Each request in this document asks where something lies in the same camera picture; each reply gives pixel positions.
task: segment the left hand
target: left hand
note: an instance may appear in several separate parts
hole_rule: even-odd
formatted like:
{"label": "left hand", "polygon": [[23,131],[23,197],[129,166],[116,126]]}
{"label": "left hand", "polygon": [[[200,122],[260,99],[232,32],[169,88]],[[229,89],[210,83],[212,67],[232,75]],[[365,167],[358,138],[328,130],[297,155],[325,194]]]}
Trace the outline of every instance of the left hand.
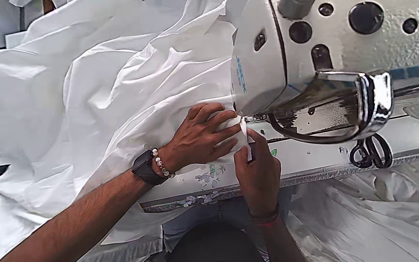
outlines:
{"label": "left hand", "polygon": [[236,112],[224,109],[220,103],[202,103],[190,108],[172,140],[158,149],[158,156],[166,170],[175,173],[190,164],[206,164],[232,150],[237,139],[216,146],[241,131],[239,124],[216,131],[222,123],[237,117]]}

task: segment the right hand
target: right hand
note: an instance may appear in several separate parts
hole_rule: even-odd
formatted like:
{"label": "right hand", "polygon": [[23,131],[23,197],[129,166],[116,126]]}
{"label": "right hand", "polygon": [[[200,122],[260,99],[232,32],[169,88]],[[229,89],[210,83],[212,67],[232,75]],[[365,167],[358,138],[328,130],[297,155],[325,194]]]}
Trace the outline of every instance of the right hand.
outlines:
{"label": "right hand", "polygon": [[247,135],[255,141],[255,161],[248,164],[248,148],[234,154],[236,176],[245,201],[253,216],[266,216],[276,210],[281,178],[281,162],[271,156],[266,139],[247,128]]}

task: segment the sewing machine brand logo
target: sewing machine brand logo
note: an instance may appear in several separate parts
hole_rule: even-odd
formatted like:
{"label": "sewing machine brand logo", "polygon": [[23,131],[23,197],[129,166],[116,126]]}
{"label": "sewing machine brand logo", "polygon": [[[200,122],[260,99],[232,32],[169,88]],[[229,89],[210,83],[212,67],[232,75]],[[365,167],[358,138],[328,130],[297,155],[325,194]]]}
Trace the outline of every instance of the sewing machine brand logo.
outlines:
{"label": "sewing machine brand logo", "polygon": [[239,80],[239,85],[243,87],[243,92],[247,92],[247,89],[245,89],[245,81],[243,80],[243,73],[242,73],[242,66],[240,64],[240,59],[237,58],[237,78]]}

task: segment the black scissors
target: black scissors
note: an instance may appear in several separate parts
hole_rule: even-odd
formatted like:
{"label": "black scissors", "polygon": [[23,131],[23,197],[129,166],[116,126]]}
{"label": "black scissors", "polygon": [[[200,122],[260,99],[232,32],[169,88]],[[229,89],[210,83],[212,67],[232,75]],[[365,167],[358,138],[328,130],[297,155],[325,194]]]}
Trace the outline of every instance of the black scissors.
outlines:
{"label": "black scissors", "polygon": [[[373,138],[379,142],[379,145],[384,152],[384,163],[382,162],[379,152],[374,145]],[[355,153],[357,151],[361,156],[360,161],[355,161]],[[352,151],[350,151],[350,161],[354,166],[359,168],[369,168],[373,165],[373,163],[377,168],[388,168],[392,165],[391,148],[382,136],[374,134],[370,137],[359,139],[357,141],[357,145],[352,148]]]}

